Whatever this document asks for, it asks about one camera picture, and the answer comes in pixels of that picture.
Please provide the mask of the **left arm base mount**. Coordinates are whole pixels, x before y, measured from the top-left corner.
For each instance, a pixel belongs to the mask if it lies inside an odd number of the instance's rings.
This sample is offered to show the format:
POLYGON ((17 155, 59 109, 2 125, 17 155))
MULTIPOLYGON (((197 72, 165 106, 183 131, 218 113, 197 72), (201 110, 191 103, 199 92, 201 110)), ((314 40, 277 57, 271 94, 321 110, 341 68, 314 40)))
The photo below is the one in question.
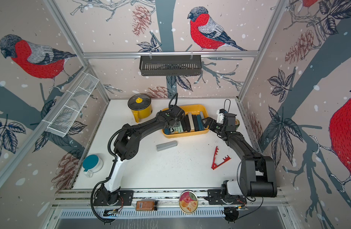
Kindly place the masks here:
POLYGON ((118 188, 110 192, 104 184, 100 184, 91 194, 91 201, 94 206, 130 206, 133 200, 134 191, 118 188))

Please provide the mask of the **mint green pliers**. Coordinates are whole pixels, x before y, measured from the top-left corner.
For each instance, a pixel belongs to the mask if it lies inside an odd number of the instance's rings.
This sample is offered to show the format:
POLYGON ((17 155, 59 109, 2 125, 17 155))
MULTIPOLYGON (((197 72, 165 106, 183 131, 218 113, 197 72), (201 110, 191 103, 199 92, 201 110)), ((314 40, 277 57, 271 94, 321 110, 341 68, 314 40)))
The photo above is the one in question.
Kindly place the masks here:
POLYGON ((176 125, 175 125, 175 130, 176 130, 178 133, 183 133, 183 132, 184 132, 181 122, 177 122, 177 123, 176 123, 176 125))

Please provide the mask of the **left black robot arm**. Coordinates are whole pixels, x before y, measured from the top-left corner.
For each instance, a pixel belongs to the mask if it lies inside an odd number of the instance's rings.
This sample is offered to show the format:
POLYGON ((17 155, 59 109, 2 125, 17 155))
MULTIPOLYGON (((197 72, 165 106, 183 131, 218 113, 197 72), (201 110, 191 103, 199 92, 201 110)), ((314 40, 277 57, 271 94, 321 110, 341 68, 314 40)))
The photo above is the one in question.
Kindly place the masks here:
POLYGON ((113 206, 120 199, 120 187, 127 162, 134 158, 140 141, 146 136, 167 127, 173 127, 185 118, 185 111, 177 105, 170 105, 159 111, 155 118, 138 125, 125 124, 109 139, 107 150, 114 157, 108 177, 98 182, 91 193, 91 206, 113 206))

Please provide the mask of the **black pliers pair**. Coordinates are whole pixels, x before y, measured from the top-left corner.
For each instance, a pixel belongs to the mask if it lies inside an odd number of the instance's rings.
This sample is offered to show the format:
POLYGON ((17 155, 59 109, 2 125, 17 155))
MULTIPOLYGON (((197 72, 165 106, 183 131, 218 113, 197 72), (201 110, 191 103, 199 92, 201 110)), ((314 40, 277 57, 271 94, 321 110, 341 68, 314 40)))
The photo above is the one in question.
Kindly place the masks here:
POLYGON ((185 123, 186 131, 190 132, 191 131, 191 126, 190 126, 188 115, 185 115, 185 117, 183 118, 183 121, 185 123))

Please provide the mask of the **dark teal pliers bottom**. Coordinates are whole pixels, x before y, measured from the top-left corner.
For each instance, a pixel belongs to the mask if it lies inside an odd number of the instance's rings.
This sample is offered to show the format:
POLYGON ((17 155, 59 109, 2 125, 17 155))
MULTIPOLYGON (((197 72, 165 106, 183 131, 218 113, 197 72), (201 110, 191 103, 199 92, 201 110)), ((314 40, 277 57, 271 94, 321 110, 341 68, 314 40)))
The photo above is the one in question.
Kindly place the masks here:
POLYGON ((172 128, 165 128, 164 129, 164 134, 166 135, 171 135, 171 134, 177 134, 178 132, 172 128))

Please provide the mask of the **beige pruning pliers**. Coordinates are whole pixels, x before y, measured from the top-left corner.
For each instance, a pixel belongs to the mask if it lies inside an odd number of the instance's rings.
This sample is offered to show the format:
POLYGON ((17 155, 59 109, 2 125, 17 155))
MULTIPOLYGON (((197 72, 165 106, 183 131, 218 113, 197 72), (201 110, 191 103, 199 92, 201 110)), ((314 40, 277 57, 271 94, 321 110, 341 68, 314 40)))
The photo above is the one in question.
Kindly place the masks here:
POLYGON ((194 130, 194 126, 192 124, 193 119, 192 119, 192 115, 190 113, 188 113, 188 120, 189 120, 189 125, 190 125, 190 130, 194 130))

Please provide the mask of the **dark teal pliers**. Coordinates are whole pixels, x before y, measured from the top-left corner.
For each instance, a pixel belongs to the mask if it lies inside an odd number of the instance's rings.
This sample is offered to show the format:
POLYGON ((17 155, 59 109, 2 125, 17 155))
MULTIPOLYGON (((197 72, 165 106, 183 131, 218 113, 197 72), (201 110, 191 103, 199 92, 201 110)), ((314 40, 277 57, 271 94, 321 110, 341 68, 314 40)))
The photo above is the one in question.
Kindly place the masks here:
POLYGON ((178 132, 172 128, 165 128, 164 129, 164 134, 166 135, 171 135, 171 134, 177 134, 178 132))
POLYGON ((204 129, 204 127, 203 127, 201 115, 198 114, 198 115, 196 116, 196 118, 197 118, 197 123, 198 123, 199 130, 200 130, 200 131, 204 131, 205 129, 204 129))

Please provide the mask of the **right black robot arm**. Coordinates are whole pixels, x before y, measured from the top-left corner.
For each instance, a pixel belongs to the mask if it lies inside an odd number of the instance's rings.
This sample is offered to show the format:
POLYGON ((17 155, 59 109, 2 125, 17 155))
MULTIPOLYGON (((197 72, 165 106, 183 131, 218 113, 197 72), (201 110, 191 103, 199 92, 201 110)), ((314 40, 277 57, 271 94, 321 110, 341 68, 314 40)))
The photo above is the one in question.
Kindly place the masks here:
POLYGON ((273 159, 252 148, 237 131, 235 114, 223 113, 222 116, 221 123, 211 117, 202 119, 203 126, 216 133, 241 159, 236 180, 225 180, 221 185, 221 198, 231 202, 237 196, 276 197, 278 189, 273 159))

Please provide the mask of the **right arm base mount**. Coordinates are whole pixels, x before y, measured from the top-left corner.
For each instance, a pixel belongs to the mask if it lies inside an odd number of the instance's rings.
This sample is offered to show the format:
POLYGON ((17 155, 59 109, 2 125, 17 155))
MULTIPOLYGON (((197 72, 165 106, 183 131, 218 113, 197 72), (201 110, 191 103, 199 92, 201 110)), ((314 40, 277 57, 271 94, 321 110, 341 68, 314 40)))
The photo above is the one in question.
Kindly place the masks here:
POLYGON ((246 205, 246 198, 242 195, 228 194, 224 189, 208 189, 204 198, 209 205, 246 205))

